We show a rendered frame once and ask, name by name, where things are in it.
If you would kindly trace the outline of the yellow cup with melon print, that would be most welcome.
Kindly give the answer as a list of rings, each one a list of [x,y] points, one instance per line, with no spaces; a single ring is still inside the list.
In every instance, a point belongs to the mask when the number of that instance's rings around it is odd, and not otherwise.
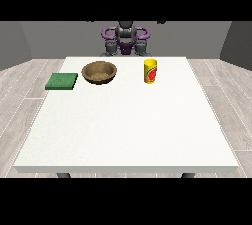
[[[155,59],[144,60],[144,82],[152,84],[155,81],[158,61]]]

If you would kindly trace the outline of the brown wooden bowl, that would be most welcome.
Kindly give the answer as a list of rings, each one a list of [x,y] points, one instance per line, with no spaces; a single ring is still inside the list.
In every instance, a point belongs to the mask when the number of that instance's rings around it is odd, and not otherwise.
[[[106,61],[95,61],[85,65],[82,69],[84,79],[95,85],[111,82],[117,73],[117,67]]]

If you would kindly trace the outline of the green square pad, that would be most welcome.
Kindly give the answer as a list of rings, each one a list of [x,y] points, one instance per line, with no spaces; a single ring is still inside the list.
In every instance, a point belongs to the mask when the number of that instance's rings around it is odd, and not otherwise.
[[[72,90],[74,88],[77,73],[53,73],[46,86],[46,90]]]

